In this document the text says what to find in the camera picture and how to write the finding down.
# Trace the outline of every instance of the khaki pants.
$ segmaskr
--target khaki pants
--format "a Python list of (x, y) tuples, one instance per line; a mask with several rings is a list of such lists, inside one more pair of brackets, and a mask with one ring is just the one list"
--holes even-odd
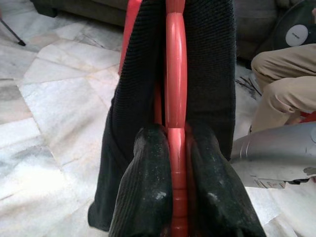
[(261, 53), (251, 66), (263, 91), (252, 132), (283, 126), (299, 111), (316, 111), (316, 44)]

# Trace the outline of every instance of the silver vacuum cleaner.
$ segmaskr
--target silver vacuum cleaner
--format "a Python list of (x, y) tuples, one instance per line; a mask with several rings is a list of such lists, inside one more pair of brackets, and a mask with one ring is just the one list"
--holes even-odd
[(234, 142), (231, 165), (247, 187), (284, 189), (316, 176), (316, 122), (257, 132)]

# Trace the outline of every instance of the white marble tile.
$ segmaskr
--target white marble tile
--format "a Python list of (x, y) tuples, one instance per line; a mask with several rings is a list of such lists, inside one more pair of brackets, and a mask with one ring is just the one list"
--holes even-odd
[(264, 225), (267, 237), (298, 237), (284, 215), (279, 215)]
[(0, 125), (0, 148), (40, 135), (32, 118)]
[(57, 81), (69, 78), (83, 77), (88, 72), (70, 68), (65, 65), (53, 63), (44, 59), (36, 58), (30, 68), (19, 80), (19, 84), (29, 84), (45, 81)]
[(4, 31), (1, 30), (0, 26), (0, 45), (2, 46), (9, 46), (11, 48), (18, 48), (18, 49), (25, 49), (23, 46), (18, 45), (16, 39), (11, 39), (8, 37)]
[(1, 45), (2, 41), (9, 42), (11, 45), (18, 45), (18, 40), (13, 36), (13, 34), (10, 33), (10, 31), (0, 23), (0, 39), (1, 39)]
[(0, 126), (0, 236), (42, 237), (79, 208), (75, 193), (31, 119)]
[(5, 22), (16, 32), (20, 38), (29, 38), (41, 35), (55, 29), (82, 21), (82, 17), (60, 12), (57, 17), (40, 15), (33, 11), (27, 11), (15, 15), (7, 15)]
[(62, 39), (74, 40), (80, 31), (86, 26), (87, 21), (72, 23), (70, 25), (58, 28), (54, 32)]
[(1, 0), (0, 6), (3, 18), (35, 10), (31, 1), (27, 0)]
[(92, 199), (108, 108), (84, 78), (23, 85), (21, 92), (78, 199)]
[(284, 217), (301, 237), (316, 233), (316, 183), (310, 180), (301, 185), (287, 184), (284, 190), (270, 190)]
[(25, 50), (39, 52), (45, 46), (60, 40), (55, 32), (47, 32), (45, 34), (36, 35), (28, 38), (23, 38), (26, 43)]
[(248, 135), (253, 117), (256, 113), (260, 99), (255, 100), (249, 91), (236, 85), (236, 125), (234, 140)]
[(120, 53), (61, 39), (43, 48), (38, 58), (81, 71), (97, 72), (118, 64)]
[(0, 78), (22, 78), (36, 54), (0, 45)]
[(85, 77), (108, 108), (119, 82), (118, 70), (119, 65), (116, 65)]
[(264, 226), (281, 214), (277, 202), (272, 198), (268, 189), (246, 187), (246, 190), (261, 225)]
[(237, 62), (235, 67), (235, 78), (247, 76), (251, 73), (251, 70), (247, 69), (243, 64)]
[(123, 28), (91, 20), (77, 35), (75, 41), (114, 51), (121, 51)]
[(19, 88), (13, 79), (0, 79), (0, 124), (31, 118)]
[(88, 225), (87, 213), (91, 202), (92, 200), (66, 216), (45, 237), (107, 237), (107, 232), (91, 228)]

